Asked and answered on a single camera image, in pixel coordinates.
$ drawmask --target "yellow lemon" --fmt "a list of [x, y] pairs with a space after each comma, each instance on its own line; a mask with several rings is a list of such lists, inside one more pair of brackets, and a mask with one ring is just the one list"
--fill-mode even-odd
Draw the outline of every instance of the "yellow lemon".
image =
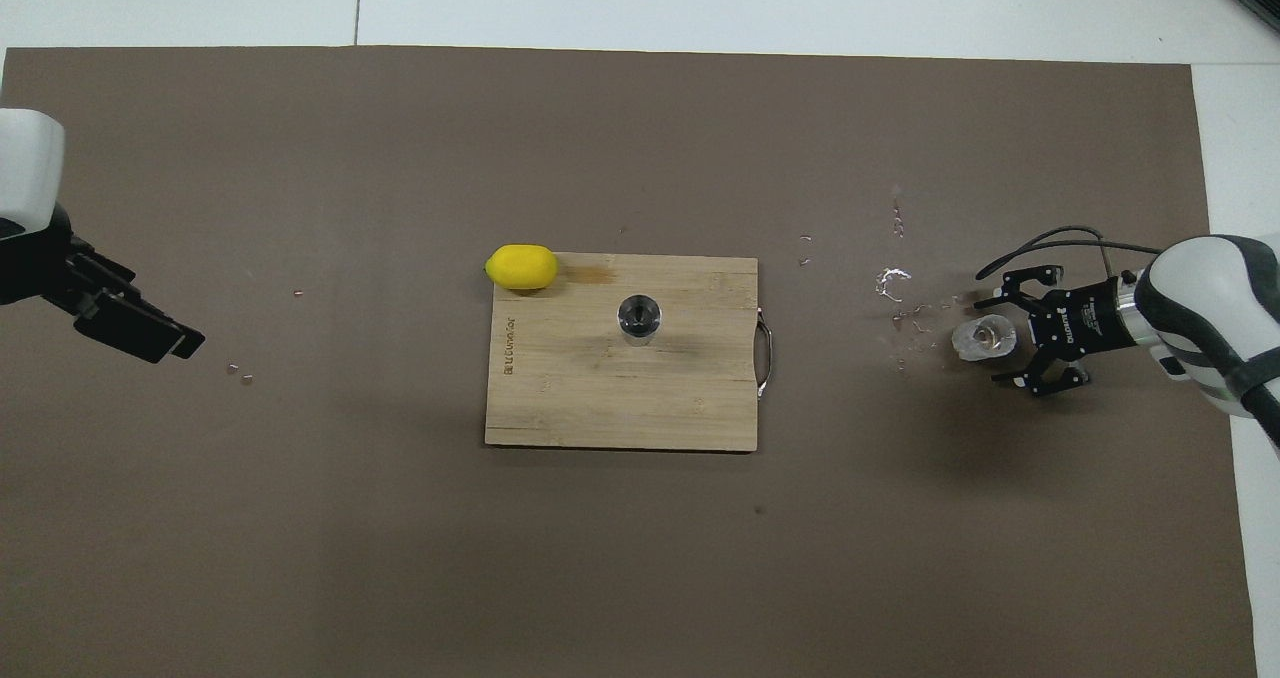
[[493, 251], [484, 272], [507, 290], [536, 290], [552, 285], [558, 267], [544, 246], [508, 244]]

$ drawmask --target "wooden cutting board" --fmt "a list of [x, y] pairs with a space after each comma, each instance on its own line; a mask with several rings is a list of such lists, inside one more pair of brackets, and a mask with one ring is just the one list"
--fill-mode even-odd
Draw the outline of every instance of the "wooden cutting board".
[[[486, 444], [755, 450], [754, 258], [557, 258], [543, 290], [494, 287]], [[662, 310], [648, 345], [618, 327], [635, 294]]]

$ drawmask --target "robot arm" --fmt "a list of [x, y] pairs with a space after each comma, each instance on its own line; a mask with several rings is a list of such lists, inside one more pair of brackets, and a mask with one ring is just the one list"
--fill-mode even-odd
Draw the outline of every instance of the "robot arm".
[[133, 271], [72, 232], [58, 205], [63, 127], [36, 110], [0, 109], [0, 304], [41, 296], [77, 331], [159, 363], [189, 358], [205, 335], [142, 301]]
[[1134, 289], [1138, 312], [1211, 403], [1280, 446], [1280, 235], [1170, 246]]
[[[1021, 371], [992, 379], [1046, 397], [1089, 381], [1084, 356], [1143, 345], [1169, 377], [1196, 381], [1226, 413], [1257, 418], [1280, 452], [1277, 253], [1280, 235], [1199, 235], [1158, 251], [1142, 272], [1043, 296], [1025, 294], [1023, 283], [1056, 287], [1060, 265], [1005, 272], [993, 298], [974, 308], [1011, 303], [1027, 310], [1036, 354]], [[1046, 379], [1056, 362], [1066, 368]]]

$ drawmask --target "brown table surface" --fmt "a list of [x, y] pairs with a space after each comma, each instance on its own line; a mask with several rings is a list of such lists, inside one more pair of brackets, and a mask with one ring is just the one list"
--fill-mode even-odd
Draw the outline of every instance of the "brown table surface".
[[[1187, 67], [51, 49], [3, 102], [209, 336], [146, 365], [3, 311], [5, 674], [1253, 674], [1226, 420], [1142, 351], [1001, 390], [941, 308], [1061, 223], [1206, 232]], [[484, 446], [517, 240], [758, 257], [759, 452]]]

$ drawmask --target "black cable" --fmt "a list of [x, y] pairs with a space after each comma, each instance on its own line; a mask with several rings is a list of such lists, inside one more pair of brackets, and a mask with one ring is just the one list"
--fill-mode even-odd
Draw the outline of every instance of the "black cable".
[[[1097, 228], [1093, 226], [1056, 226], [1051, 232], [1043, 232], [1041, 233], [1041, 235], [1033, 237], [1032, 240], [1024, 242], [1021, 248], [1027, 248], [1028, 246], [1036, 246], [1038, 244], [1039, 240], [1047, 239], [1047, 237], [1055, 235], [1055, 233], [1065, 233], [1065, 232], [1084, 232], [1089, 233], [1089, 235], [1096, 237], [1096, 239], [1098, 240], [1106, 240], [1105, 237], [1102, 237], [1102, 232], [1098, 232]], [[1107, 256], [1106, 246], [1098, 246], [1098, 251], [1102, 253], [1102, 269], [1106, 269], [1107, 278], [1114, 278], [1115, 271], [1112, 271], [1111, 269], [1111, 257]]]
[[991, 264], [984, 265], [982, 271], [975, 274], [974, 280], [979, 281], [987, 278], [989, 274], [998, 271], [1002, 265], [1009, 264], [1010, 260], [1018, 258], [1019, 255], [1032, 253], [1033, 249], [1042, 248], [1062, 248], [1062, 246], [1100, 246], [1100, 248], [1115, 248], [1115, 249], [1133, 249], [1135, 253], [1149, 253], [1161, 255], [1164, 251], [1156, 248], [1147, 248], [1147, 246], [1134, 246], [1132, 242], [1116, 242], [1116, 240], [1048, 240], [1037, 242], [1037, 244], [1021, 246], [1019, 249], [1011, 249], [1006, 255], [1001, 255], [1000, 258], [992, 260]]

